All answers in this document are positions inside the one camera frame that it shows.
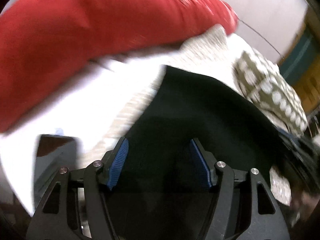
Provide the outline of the black pants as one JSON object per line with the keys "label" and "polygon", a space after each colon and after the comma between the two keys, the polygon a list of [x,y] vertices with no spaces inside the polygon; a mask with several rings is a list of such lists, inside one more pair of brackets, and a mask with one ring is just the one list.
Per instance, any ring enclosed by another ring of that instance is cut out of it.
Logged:
{"label": "black pants", "polygon": [[[169,67],[149,109],[125,138],[129,152],[111,190],[111,218],[124,239],[289,239],[283,214],[272,197],[265,162],[250,147],[248,164],[235,164],[210,151],[199,139],[205,103],[182,101],[176,118],[161,104],[174,77],[183,85],[191,76]],[[274,164],[283,165],[286,147],[278,130],[266,123],[276,145]],[[216,159],[216,185],[202,187],[190,155],[199,139]]]}

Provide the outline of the white bed sheet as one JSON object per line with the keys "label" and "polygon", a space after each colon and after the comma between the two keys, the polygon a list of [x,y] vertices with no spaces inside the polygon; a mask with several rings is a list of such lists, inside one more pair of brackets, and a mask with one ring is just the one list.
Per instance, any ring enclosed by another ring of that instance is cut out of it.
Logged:
{"label": "white bed sheet", "polygon": [[34,213],[33,176],[40,135],[75,137],[85,167],[111,149],[155,96],[166,66],[211,76],[236,89],[233,65],[248,50],[240,36],[192,39],[88,61],[55,93],[1,134],[1,165],[16,197]]}

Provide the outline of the green dotted pillow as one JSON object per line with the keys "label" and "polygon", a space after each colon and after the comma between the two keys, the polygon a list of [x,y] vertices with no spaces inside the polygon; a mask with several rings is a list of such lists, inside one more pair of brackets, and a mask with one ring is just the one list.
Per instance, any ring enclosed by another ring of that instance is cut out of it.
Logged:
{"label": "green dotted pillow", "polygon": [[243,51],[234,64],[236,83],[256,107],[277,116],[296,135],[303,135],[308,121],[296,91],[286,82],[277,64],[257,50]]}

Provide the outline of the teal wooden door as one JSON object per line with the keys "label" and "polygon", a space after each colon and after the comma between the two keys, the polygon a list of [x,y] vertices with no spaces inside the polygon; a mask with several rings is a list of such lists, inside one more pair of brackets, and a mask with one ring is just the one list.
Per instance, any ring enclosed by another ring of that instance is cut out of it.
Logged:
{"label": "teal wooden door", "polygon": [[306,27],[291,53],[279,66],[280,74],[293,86],[308,70],[318,53],[319,41],[313,31]]}

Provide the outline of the beige dotted bedspread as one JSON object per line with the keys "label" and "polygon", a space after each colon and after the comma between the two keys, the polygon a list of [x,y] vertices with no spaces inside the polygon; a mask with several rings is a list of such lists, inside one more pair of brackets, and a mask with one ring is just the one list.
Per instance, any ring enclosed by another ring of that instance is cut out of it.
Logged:
{"label": "beige dotted bedspread", "polygon": [[249,148],[256,147],[254,156],[265,162],[272,193],[280,202],[288,223],[295,224],[300,214],[289,207],[292,198],[289,172],[274,164],[276,145],[264,126],[272,123],[285,128],[286,124],[273,109],[265,104],[255,106],[244,97],[235,75],[236,62],[243,53],[255,59],[261,57],[240,36],[227,35],[221,25],[216,25],[182,44],[92,59],[94,66],[122,79],[125,94],[120,99],[119,112],[110,119],[109,125],[102,126],[98,142],[85,151],[79,165],[101,157],[117,139],[136,126],[163,86],[169,67],[181,69],[191,76],[183,85],[178,84],[178,76],[173,78],[161,107],[181,118],[185,112],[183,100],[205,103],[206,112],[196,123],[201,132],[199,139],[208,144],[215,155],[231,159],[235,164],[248,164]]}

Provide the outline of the red bolster pillow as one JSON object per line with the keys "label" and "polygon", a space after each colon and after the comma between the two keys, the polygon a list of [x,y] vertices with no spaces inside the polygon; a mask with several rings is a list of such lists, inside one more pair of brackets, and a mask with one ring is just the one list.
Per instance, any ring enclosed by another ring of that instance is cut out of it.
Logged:
{"label": "red bolster pillow", "polygon": [[106,54],[177,43],[238,17],[222,0],[18,0],[1,15],[1,132]]}

